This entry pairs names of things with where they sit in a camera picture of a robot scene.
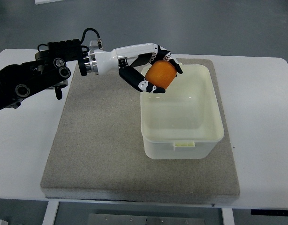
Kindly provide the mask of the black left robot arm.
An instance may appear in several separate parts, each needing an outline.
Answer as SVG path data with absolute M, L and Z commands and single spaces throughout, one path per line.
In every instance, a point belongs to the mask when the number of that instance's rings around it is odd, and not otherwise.
M 71 76 L 69 61 L 78 61 L 81 73 L 87 74 L 84 57 L 89 48 L 79 39 L 49 42 L 45 46 L 47 50 L 38 51 L 34 61 L 8 65 L 0 71 L 0 110 L 18 108 L 23 100 L 46 89 L 54 89 L 56 98 L 61 100 L 61 90 Z

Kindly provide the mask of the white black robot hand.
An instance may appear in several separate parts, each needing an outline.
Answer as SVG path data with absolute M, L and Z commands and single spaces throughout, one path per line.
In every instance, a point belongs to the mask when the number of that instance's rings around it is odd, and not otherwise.
M 167 61 L 177 73 L 182 74 L 182 69 L 171 52 L 154 43 L 125 46 L 110 52 L 90 49 L 78 61 L 78 65 L 82 76 L 88 73 L 105 75 L 110 71 L 117 71 L 125 82 L 139 92 L 165 93 L 165 88 L 156 82 L 148 81 L 135 69 L 138 66 L 148 63 L 154 65 L 161 61 Z

